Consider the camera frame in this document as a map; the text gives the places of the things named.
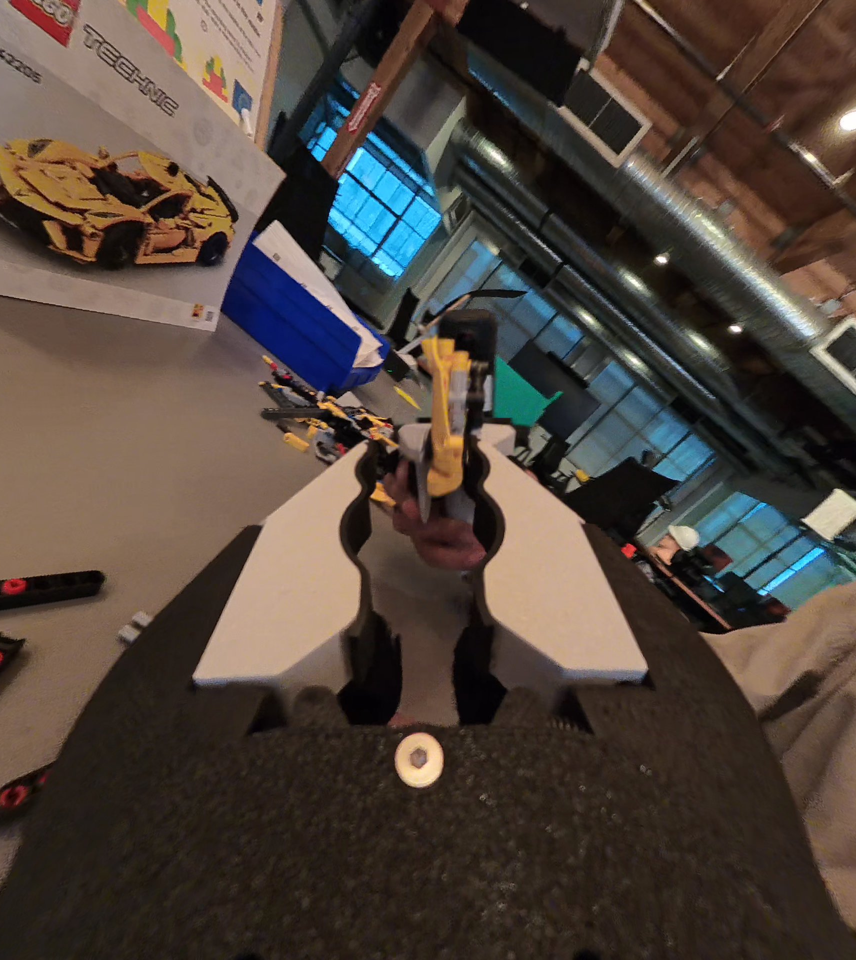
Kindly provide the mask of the blue plastic bin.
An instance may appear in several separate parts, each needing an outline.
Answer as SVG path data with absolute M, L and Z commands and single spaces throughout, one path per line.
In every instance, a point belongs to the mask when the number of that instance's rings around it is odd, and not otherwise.
M 242 251 L 221 312 L 295 375 L 328 393 L 373 382 L 392 348 L 361 318 L 348 324 L 254 242 Z

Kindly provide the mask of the black head desk lamp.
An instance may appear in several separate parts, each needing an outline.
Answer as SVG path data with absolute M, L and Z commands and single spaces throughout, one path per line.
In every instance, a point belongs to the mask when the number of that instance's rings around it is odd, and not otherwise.
M 418 326 L 419 336 L 426 337 L 432 334 L 435 327 L 440 322 L 447 313 L 466 307 L 472 301 L 477 299 L 482 300 L 516 300 L 525 296 L 527 291 L 525 290 L 516 290 L 516 289 L 503 289 L 503 288 L 487 288 L 487 289 L 475 289 L 472 291 L 459 294 L 449 300 L 440 310 L 429 316 L 425 314 L 422 318 L 422 323 Z

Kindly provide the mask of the green felt bin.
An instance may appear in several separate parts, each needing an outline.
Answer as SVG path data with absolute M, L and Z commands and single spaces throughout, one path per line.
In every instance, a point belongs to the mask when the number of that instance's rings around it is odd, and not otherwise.
M 491 404 L 494 420 L 532 427 L 562 395 L 561 390 L 543 394 L 508 363 L 500 357 L 495 358 Z

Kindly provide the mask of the white paper sheets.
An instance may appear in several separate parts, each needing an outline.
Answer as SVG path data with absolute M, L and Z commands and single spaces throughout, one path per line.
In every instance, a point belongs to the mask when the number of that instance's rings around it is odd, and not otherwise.
M 253 238 L 254 247 L 306 291 L 341 324 L 360 338 L 354 367 L 373 369 L 383 364 L 382 342 L 361 318 L 355 315 L 337 288 L 278 220 Z

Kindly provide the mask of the person's right hand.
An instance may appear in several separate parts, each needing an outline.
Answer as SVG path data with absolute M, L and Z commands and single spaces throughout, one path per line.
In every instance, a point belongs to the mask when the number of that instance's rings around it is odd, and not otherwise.
M 386 495 L 393 501 L 394 530 L 407 537 L 417 555 L 429 567 L 439 570 L 470 571 L 482 564 L 487 551 L 464 520 L 447 515 L 446 509 L 431 504 L 427 519 L 422 518 L 418 498 L 411 492 L 412 465 L 401 459 L 392 473 L 383 478 Z

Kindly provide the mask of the pile of yellow black bricks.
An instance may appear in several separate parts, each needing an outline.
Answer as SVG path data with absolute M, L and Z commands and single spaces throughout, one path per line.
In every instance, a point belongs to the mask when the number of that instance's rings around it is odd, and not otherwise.
M 266 378 L 259 388 L 269 400 L 261 419 L 282 433 L 286 444 L 310 452 L 332 466 L 350 450 L 371 445 L 377 451 L 376 482 L 370 500 L 387 511 L 396 502 L 386 491 L 384 477 L 398 467 L 396 427 L 391 419 L 360 405 L 348 394 L 336 397 L 309 386 L 268 354 L 262 356 Z

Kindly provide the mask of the toy car instruction booklet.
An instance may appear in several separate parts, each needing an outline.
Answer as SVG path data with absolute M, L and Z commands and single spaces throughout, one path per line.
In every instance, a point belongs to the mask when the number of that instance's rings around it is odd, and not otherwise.
M 0 297 L 216 330 L 283 180 L 213 2 L 0 2 Z

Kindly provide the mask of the wooden post red label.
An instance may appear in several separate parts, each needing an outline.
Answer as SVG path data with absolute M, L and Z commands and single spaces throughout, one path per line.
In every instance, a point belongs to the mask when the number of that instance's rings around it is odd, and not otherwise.
M 394 38 L 380 58 L 350 114 L 326 150 L 321 165 L 337 182 L 375 126 L 412 65 L 442 24 L 456 27 L 469 1 L 414 1 L 410 3 Z

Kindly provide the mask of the silver ventilation duct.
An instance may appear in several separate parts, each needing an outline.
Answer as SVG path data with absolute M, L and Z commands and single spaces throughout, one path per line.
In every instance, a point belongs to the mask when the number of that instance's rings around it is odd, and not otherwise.
M 633 351 L 735 462 L 798 469 L 804 443 L 856 455 L 856 394 L 814 354 L 829 323 L 644 157 L 535 151 L 533 169 L 468 121 L 455 180 L 535 263 L 538 284 Z

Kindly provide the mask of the group of black pinned beams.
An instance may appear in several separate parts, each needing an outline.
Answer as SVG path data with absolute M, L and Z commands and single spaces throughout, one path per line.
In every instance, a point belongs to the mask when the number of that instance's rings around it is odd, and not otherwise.
M 107 582 L 97 569 L 0 580 L 0 614 L 35 606 L 80 601 L 97 596 Z M 20 657 L 26 638 L 0 631 L 0 679 Z M 54 763 L 14 777 L 0 787 L 0 829 L 24 818 L 38 804 Z

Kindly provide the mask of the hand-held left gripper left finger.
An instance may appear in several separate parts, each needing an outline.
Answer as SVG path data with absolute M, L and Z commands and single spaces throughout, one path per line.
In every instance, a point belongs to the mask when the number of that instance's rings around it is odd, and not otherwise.
M 198 689 L 296 698 L 350 680 L 349 639 L 372 612 L 358 552 L 372 531 L 377 451 L 363 442 L 263 522 L 194 668 Z

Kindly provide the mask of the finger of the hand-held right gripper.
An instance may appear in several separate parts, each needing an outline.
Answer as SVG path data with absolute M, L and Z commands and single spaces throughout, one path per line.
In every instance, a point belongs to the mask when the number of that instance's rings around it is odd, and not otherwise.
M 429 423 L 403 425 L 397 436 L 400 456 L 407 466 L 407 486 L 402 503 L 417 507 L 420 522 L 427 522 L 434 511 L 435 498 L 429 489 L 429 473 L 434 458 L 432 428 Z
M 465 480 L 458 488 L 438 499 L 440 515 L 447 520 L 474 527 L 478 502 L 478 484 Z

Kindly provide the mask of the white wall chart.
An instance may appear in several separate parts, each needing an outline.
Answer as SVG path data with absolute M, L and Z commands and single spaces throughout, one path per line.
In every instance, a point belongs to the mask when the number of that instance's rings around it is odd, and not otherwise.
M 800 523 L 826 542 L 832 542 L 856 522 L 856 498 L 840 487 L 832 489 Z

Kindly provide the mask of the person's right forearm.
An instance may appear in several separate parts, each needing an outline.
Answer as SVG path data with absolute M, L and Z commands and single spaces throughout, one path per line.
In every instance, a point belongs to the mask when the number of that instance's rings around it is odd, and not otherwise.
M 856 668 L 856 582 L 824 590 L 781 623 L 701 637 L 760 719 L 835 690 Z

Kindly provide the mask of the yellow black toy brick assembly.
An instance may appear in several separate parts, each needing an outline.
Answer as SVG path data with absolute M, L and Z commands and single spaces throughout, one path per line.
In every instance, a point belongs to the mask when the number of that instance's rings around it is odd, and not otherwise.
M 430 426 L 434 458 L 429 490 L 438 500 L 463 484 L 468 438 L 480 433 L 490 407 L 493 377 L 483 391 L 470 389 L 469 355 L 453 340 L 435 334 L 424 342 L 423 358 L 432 381 Z

